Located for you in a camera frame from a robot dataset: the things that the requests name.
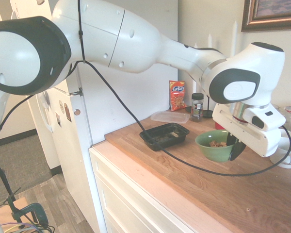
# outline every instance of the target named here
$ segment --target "green bowl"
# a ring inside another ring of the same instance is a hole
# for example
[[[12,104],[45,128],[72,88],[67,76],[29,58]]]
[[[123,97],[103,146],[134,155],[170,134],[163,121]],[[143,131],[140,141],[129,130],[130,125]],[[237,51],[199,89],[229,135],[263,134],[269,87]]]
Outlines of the green bowl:
[[[212,141],[217,143],[226,142],[227,135],[228,131],[226,130],[213,130],[199,135],[195,142],[207,159],[218,163],[227,162],[233,145],[227,147],[210,147],[209,145]]]

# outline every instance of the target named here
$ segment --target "white cabinet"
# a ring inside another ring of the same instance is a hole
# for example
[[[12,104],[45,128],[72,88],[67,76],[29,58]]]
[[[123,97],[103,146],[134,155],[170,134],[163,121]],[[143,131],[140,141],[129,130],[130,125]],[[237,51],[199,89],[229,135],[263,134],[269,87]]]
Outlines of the white cabinet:
[[[109,233],[195,232],[98,150],[90,154]]]

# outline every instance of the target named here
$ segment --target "wooden floor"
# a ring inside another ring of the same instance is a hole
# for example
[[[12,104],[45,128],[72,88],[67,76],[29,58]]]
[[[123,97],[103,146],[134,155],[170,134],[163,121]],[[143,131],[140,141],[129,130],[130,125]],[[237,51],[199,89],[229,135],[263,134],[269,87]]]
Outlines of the wooden floor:
[[[28,204],[40,203],[56,233],[93,233],[92,228],[71,197],[62,174],[19,193]]]

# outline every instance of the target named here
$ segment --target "butcher block counter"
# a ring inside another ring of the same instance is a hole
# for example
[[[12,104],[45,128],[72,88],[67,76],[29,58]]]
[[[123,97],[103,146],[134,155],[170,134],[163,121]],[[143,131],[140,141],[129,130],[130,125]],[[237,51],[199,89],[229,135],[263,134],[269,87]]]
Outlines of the butcher block counter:
[[[149,118],[141,123],[146,130],[165,124]],[[167,150],[190,164],[228,174],[251,173],[272,165],[269,158],[260,157],[250,148],[246,148],[233,162],[212,162],[201,154],[194,140],[201,133],[214,130],[215,122],[204,118],[199,123],[189,120],[182,126],[190,133],[183,143]],[[141,131],[135,123],[109,133],[105,138],[108,144],[218,221],[229,232],[291,233],[291,169],[275,167],[248,177],[213,175],[189,167],[162,151],[152,151],[139,136]]]

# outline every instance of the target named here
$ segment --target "white mug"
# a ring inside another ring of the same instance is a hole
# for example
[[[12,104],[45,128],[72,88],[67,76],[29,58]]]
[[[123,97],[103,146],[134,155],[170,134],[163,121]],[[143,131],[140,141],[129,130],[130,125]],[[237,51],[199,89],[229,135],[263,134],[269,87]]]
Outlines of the white mug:
[[[279,129],[281,133],[281,137],[288,137],[287,132],[284,129]]]
[[[288,138],[286,137],[280,138],[279,145],[276,152],[270,156],[270,160],[272,161],[273,164],[277,163],[287,154],[289,146],[290,146],[290,142]],[[288,157],[283,162],[281,162],[278,166],[283,167],[283,168],[291,168],[291,152],[289,153]]]

